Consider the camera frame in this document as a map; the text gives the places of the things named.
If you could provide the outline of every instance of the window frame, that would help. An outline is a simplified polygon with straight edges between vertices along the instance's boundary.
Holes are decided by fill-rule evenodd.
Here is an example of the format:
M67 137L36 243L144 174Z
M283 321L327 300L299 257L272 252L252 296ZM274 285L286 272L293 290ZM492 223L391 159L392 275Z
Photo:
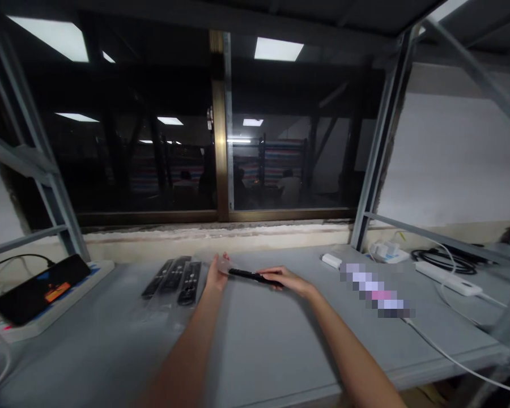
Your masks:
M355 219L356 208L292 209L235 211L229 204L229 173L227 163L226 78L224 37L218 30L209 30L210 72L212 90L212 126L214 130L217 208L197 211L135 211L79 212L82 227L131 226L141 224L264 222L311 219Z

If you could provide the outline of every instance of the person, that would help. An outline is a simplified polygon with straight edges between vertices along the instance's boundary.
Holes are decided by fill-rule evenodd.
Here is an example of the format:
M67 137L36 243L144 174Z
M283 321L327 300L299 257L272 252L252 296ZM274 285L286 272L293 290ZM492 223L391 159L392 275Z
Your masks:
M230 260L225 252L223 257ZM218 256L210 265L206 287L193 317L163 363L148 391L144 408L194 408L199 405L210 354L211 340L228 275L218 271ZM357 408L406 408L378 363L330 306L317 288L276 266L257 271L308 300L330 346L347 395Z
M282 192L281 198L284 207L292 208L299 204L300 179L294 176L293 170L285 170L283 178L278 181L276 186Z
M193 189L196 189L197 184L194 181L192 181L191 173L189 171L187 171L187 170L181 171L180 178L181 178L180 181L176 181L174 183L174 188L176 188L176 187L191 187Z
M245 210L248 201L248 190L244 184L244 169L234 166L234 208Z

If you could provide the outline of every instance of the hand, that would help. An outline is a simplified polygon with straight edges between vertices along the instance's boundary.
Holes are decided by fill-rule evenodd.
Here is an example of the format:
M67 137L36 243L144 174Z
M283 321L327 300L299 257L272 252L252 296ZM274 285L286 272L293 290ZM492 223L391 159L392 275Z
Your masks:
M308 295L315 290L315 287L311 283L295 275L285 266L274 266L268 269L259 270L257 273L261 274L269 281L281 283L303 298L307 298ZM274 288L282 290L282 288L277 286L274 286Z
M217 259L219 258L219 255L215 254L214 260L212 261L210 265L210 270L208 271L208 279L206 280L206 287L207 288L214 288L218 291L222 292L225 289L225 286L228 281L228 275L220 272L217 269ZM227 261L230 261L228 254L226 252L223 252L223 258L225 258Z

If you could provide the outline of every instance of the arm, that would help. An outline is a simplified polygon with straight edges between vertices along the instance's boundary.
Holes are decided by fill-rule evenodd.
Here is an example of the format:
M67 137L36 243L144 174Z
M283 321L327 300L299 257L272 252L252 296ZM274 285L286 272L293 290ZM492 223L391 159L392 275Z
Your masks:
M258 271L306 298L332 350L348 396L358 408L405 408L378 363L312 284L284 266Z
M178 339L141 406L191 408L202 394L215 323L228 276L218 272L217 255L210 266L206 287L189 325Z

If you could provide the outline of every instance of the white charger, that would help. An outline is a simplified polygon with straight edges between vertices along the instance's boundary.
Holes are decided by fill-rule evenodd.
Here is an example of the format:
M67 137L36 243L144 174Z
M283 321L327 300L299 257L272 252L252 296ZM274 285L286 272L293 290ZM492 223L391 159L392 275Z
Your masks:
M474 283L456 275L452 275L449 271L439 268L431 263L425 261L415 262L415 269L417 272L428 276L438 283L444 283L446 288L450 288L452 291L455 291L460 295L479 296L483 292L483 289Z
M410 258L410 254L403 251L400 245L390 241L377 241L370 246L370 254L375 261L386 264L397 264Z
M340 258L328 253L323 255L321 260L335 269L340 269L340 265L342 264L342 260Z

